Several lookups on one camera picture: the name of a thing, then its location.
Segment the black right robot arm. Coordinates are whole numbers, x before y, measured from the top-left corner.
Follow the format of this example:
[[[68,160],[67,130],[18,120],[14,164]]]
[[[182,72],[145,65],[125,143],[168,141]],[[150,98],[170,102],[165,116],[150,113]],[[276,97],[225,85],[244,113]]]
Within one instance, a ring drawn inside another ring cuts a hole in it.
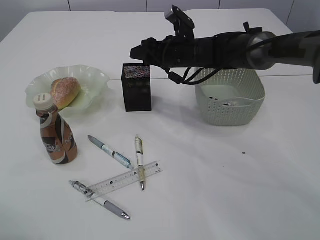
[[[130,58],[166,72],[172,68],[251,69],[264,71],[275,64],[311,67],[320,82],[320,33],[309,31],[275,36],[261,28],[220,33],[205,38],[148,38],[130,51]]]

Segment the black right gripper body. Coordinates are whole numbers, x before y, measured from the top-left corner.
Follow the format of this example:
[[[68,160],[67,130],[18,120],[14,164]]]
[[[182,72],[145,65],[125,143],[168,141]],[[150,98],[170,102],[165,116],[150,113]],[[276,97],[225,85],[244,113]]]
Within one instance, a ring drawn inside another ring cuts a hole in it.
[[[220,33],[213,37],[179,39],[167,37],[162,41],[148,38],[141,41],[139,59],[144,63],[172,68],[236,69],[245,65],[244,56],[233,58],[247,48],[250,34],[247,32]]]

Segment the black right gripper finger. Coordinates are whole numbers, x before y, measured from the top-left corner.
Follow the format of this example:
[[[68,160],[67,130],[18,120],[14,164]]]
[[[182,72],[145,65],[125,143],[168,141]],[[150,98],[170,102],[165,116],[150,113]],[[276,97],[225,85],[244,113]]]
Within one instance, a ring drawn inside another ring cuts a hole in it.
[[[129,57],[134,60],[145,61],[147,56],[147,49],[143,45],[136,46],[130,50]]]

